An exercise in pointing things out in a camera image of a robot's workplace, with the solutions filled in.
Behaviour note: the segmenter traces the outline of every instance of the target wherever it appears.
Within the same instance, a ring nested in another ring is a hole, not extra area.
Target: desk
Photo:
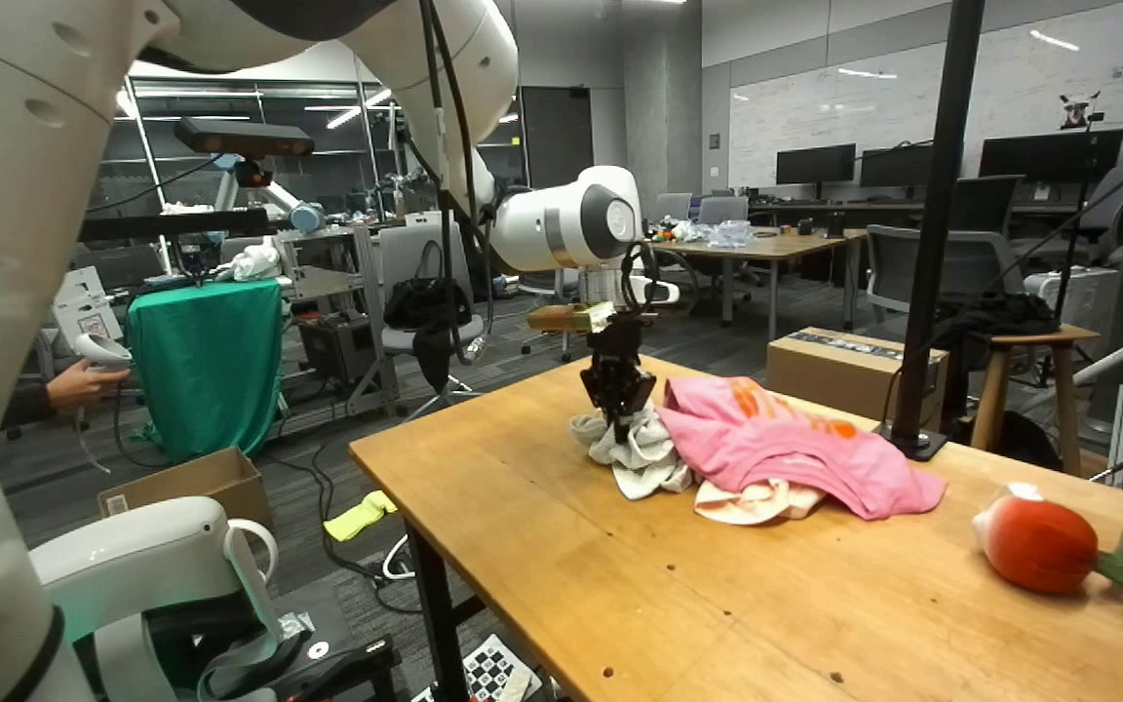
[[[864,229],[848,229],[842,239],[826,239],[826,235],[775,235],[775,239],[748,239],[745,246],[707,246],[707,243],[659,243],[663,255],[673,255],[673,259],[718,259],[722,263],[722,282],[718,282],[718,294],[722,294],[722,325],[732,320],[732,266],[738,263],[767,263],[767,341],[779,335],[779,263],[793,263],[793,259],[813,259],[813,255],[822,255],[822,251],[848,251],[848,276],[842,276],[842,313],[848,313],[848,325],[853,325],[853,303],[858,303],[858,266],[863,266],[863,246],[864,243]]]
[[[1033,478],[1114,546],[1123,490],[948,445],[931,513],[858,524],[822,507],[718,528],[690,495],[621,498],[569,437],[590,411],[579,372],[350,445],[417,538],[439,682],[460,679],[449,593],[432,589],[449,558],[579,698],[1123,698],[1123,602],[1102,577],[1087,602],[1028,598],[972,538],[1004,484]]]

